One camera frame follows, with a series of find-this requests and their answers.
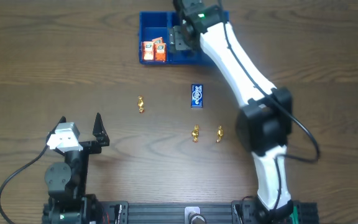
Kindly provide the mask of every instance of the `wood grain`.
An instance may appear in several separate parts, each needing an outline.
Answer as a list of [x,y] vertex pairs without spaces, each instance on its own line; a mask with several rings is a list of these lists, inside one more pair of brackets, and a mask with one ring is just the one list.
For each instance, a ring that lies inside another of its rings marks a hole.
[[[294,114],[321,145],[316,166],[286,161],[292,197],[318,202],[321,223],[358,222],[358,1],[224,5],[239,42],[266,77],[291,90]],[[42,150],[62,115],[85,140],[100,112],[111,145],[91,156],[87,185],[100,199],[230,202],[256,194],[254,163],[234,132],[237,103],[219,71],[139,64],[139,11],[172,9],[163,0],[0,0],[0,185]],[[191,83],[204,84],[202,110],[189,107]],[[313,155],[296,128],[289,151]],[[61,160],[47,152],[8,184],[2,205],[16,223],[40,223],[44,172]]]

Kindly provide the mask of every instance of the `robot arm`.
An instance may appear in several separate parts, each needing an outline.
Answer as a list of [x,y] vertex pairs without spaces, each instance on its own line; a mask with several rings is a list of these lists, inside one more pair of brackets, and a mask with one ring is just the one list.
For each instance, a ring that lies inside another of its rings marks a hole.
[[[237,119],[237,135],[243,146],[251,151],[259,181],[256,199],[260,222],[280,220],[293,211],[293,202],[287,189],[284,158],[287,151],[287,135],[291,133],[291,121],[284,117],[266,99],[241,68],[228,47],[250,77],[270,97],[291,113],[291,94],[287,89],[277,90],[255,67],[238,43],[229,22],[221,18],[221,8],[205,8],[200,0],[174,0],[174,6],[182,21],[181,31],[190,47],[201,48],[218,66],[232,88],[241,112]],[[278,198],[279,178],[275,165],[277,160],[281,179],[281,195]]]

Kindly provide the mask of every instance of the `wooden tabletop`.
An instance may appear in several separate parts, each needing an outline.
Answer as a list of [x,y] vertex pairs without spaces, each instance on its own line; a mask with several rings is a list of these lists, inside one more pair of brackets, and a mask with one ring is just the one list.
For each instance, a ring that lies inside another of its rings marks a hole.
[[[224,5],[252,61],[290,89],[294,114],[320,143],[317,165],[286,161],[292,198],[317,202],[321,223],[358,222],[358,1]],[[231,202],[256,194],[252,156],[234,131],[238,105],[219,71],[139,63],[139,11],[171,10],[166,0],[0,0],[0,185],[38,155],[61,116],[88,140],[100,112],[111,145],[91,156],[87,185],[99,199]],[[190,108],[192,83],[204,84],[202,110]],[[218,125],[225,136],[216,144]],[[288,152],[313,156],[298,128],[289,141]],[[2,206],[16,223],[40,223],[45,170],[59,161],[48,151],[7,185]]]

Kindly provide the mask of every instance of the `blue container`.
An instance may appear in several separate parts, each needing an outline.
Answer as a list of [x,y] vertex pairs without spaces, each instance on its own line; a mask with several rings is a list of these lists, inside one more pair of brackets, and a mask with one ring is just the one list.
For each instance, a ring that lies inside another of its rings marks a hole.
[[[179,26],[179,18],[176,12],[140,12],[139,13],[139,62],[143,65],[214,65],[214,62],[202,50],[193,52],[191,50],[170,53],[168,28]],[[154,62],[143,60],[142,42],[151,41],[162,37],[167,43],[167,61]]]

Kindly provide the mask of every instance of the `blue bin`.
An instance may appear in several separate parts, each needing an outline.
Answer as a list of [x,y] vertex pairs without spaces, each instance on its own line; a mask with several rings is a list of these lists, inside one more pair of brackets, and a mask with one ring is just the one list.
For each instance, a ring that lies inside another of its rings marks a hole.
[[[214,65],[214,62],[200,49],[197,52],[192,50],[177,51],[170,53],[168,28],[179,26],[179,18],[176,12],[140,12],[139,13],[139,62],[143,65]],[[167,61],[154,62],[143,60],[142,42],[151,41],[162,37],[167,43]]]

